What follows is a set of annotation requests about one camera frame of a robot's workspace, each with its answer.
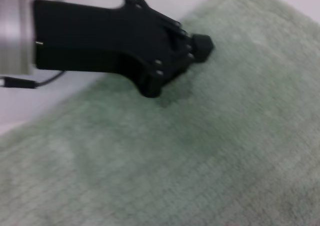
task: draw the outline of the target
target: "black cable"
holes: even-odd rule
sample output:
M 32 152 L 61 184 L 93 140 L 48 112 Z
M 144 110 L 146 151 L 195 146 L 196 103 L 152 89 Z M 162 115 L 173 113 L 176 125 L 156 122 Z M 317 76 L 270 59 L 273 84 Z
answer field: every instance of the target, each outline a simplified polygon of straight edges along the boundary
M 25 79 L 19 79 L 19 78 L 13 78 L 13 77 L 2 77 L 0 78 L 0 87 L 6 87 L 6 88 L 28 88 L 28 89 L 35 89 L 37 87 L 45 86 L 62 75 L 64 75 L 66 71 L 61 71 L 58 74 L 56 74 L 54 77 L 44 81 L 44 82 L 36 82 L 31 80 L 25 80 Z
M 58 79 L 59 77 L 63 76 L 64 74 L 66 73 L 66 71 L 61 71 L 59 72 L 58 74 L 56 74 L 54 77 L 44 81 L 44 82 L 38 82 L 37 83 L 37 87 L 42 87 L 42 86 L 45 86 L 53 81 L 55 81 L 56 79 Z

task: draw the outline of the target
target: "screw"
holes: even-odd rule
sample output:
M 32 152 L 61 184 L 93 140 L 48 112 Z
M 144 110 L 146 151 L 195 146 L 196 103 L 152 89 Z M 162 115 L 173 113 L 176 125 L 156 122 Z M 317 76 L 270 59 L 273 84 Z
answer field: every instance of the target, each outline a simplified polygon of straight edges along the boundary
M 195 56 L 193 54 L 191 54 L 191 53 L 188 54 L 188 57 L 190 57 L 191 59 L 195 58 Z
M 164 72 L 163 72 L 163 71 L 160 71 L 160 70 L 157 70 L 156 73 L 157 73 L 158 75 L 161 75 L 161 76 L 164 75 Z
M 154 61 L 156 64 L 158 64 L 158 65 L 162 65 L 162 61 L 160 61 L 160 60 L 155 60 Z

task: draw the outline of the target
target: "white table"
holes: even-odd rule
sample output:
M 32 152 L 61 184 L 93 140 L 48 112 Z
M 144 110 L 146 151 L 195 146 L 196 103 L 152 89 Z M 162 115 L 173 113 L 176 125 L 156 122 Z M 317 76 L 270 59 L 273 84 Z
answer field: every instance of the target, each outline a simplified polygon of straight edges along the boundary
M 117 7 L 122 0 L 67 0 L 71 3 Z M 151 7 L 180 19 L 204 0 L 146 0 Z M 319 0 L 285 0 L 320 22 Z M 36 70 L 29 78 L 42 81 L 56 72 Z M 59 80 L 37 90 L 0 88 L 0 134 L 37 118 L 54 105 L 87 87 L 101 73 L 69 72 Z

